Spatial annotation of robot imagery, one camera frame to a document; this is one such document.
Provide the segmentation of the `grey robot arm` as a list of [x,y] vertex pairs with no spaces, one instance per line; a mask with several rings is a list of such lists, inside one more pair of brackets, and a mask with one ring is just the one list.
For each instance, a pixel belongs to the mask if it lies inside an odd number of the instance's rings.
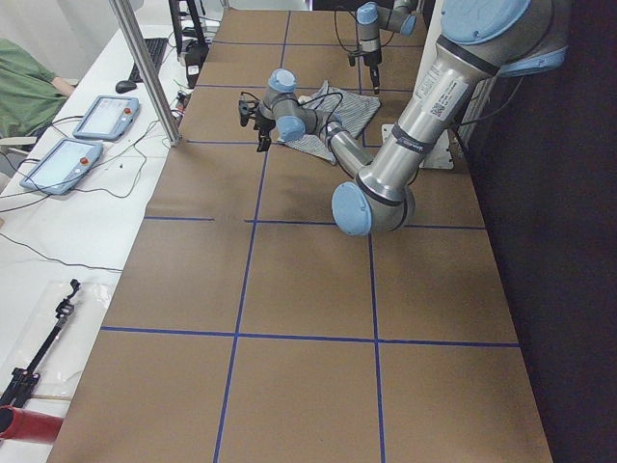
[[296,77],[285,68],[273,71],[262,99],[239,100],[240,123],[255,123],[261,151],[269,149],[273,129],[283,142],[318,136],[350,176],[332,196],[338,227],[350,235],[396,230],[415,210],[414,173],[477,83],[560,67],[571,10],[569,1],[444,2],[436,58],[376,155],[333,111],[299,103]]
[[348,52],[351,67],[362,59],[369,70],[373,93],[380,93],[380,71],[382,64],[381,32],[387,31],[402,36],[410,36],[416,27],[417,1],[394,1],[391,8],[379,6],[369,1],[359,6],[353,13],[356,21],[356,48]]

